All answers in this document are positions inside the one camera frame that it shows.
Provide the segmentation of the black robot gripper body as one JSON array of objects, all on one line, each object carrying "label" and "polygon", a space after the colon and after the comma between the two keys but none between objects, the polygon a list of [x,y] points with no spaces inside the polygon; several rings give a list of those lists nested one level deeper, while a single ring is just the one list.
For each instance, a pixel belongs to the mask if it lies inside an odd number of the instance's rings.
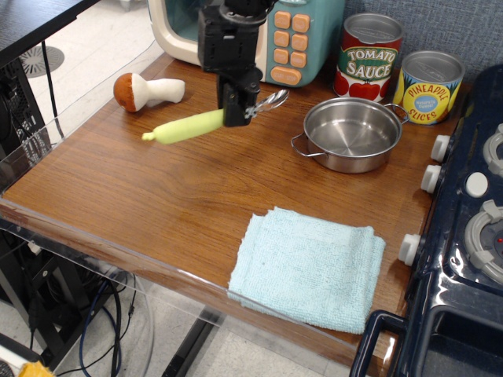
[{"label": "black robot gripper body", "polygon": [[274,1],[224,1],[198,12],[197,56],[204,71],[227,72],[255,66],[259,28]]}]

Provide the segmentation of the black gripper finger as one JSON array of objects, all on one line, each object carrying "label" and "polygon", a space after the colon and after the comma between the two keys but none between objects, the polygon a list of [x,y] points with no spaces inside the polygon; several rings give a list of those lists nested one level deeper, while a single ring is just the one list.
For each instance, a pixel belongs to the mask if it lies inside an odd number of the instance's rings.
[{"label": "black gripper finger", "polygon": [[222,74],[223,124],[228,127],[247,126],[260,92],[260,70],[236,70]]}]

